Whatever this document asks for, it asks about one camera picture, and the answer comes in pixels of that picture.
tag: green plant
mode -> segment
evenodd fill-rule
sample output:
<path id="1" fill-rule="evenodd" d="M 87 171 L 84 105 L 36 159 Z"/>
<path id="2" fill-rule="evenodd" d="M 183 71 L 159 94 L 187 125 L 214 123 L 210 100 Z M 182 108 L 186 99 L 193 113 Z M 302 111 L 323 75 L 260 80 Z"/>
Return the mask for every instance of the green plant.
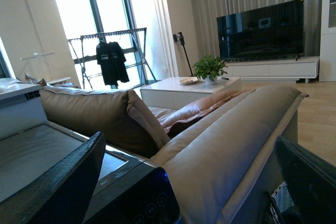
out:
<path id="1" fill-rule="evenodd" d="M 200 79 L 205 79 L 209 76 L 209 79 L 214 81 L 216 76 L 221 76 L 225 73 L 223 68 L 227 68 L 225 65 L 226 60 L 221 59 L 219 56 L 205 55 L 200 61 L 194 64 L 195 74 Z"/>

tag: plate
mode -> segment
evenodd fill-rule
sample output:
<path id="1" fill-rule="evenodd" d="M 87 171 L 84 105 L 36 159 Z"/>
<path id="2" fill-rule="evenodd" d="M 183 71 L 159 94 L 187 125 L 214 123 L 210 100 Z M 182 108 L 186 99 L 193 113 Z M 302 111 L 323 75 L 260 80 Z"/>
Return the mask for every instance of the plate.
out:
<path id="1" fill-rule="evenodd" d="M 197 83 L 197 82 L 199 82 L 197 77 L 189 77 L 189 78 L 182 79 L 180 81 L 180 83 L 182 85 L 189 85 L 189 84 L 193 84 L 193 83 Z"/>

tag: sofa backrest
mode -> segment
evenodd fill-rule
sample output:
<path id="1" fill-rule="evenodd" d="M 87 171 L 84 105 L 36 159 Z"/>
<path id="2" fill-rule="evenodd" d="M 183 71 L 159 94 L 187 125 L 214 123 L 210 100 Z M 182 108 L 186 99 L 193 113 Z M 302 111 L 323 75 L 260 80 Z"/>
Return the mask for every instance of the sofa backrest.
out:
<path id="1" fill-rule="evenodd" d="M 47 119 L 85 136 L 101 131 L 106 143 L 151 157 L 170 138 L 134 90 L 81 90 L 44 86 Z"/>

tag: tv screen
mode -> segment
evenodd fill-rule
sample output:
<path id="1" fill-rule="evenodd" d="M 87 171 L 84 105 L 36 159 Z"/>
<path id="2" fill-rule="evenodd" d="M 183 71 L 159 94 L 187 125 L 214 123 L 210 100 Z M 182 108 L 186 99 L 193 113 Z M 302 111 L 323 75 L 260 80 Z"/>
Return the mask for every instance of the tv screen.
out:
<path id="1" fill-rule="evenodd" d="M 228 61 L 303 55 L 303 0 L 217 18 L 220 56 Z"/>

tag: wooden floor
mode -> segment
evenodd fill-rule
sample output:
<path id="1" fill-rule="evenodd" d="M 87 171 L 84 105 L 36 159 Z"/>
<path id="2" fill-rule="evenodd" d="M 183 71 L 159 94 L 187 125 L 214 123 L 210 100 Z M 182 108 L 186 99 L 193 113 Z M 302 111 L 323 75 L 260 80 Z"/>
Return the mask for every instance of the wooden floor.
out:
<path id="1" fill-rule="evenodd" d="M 243 83 L 255 89 L 275 83 Z M 307 93 L 298 110 L 299 144 L 336 166 L 336 82 L 277 83 Z"/>

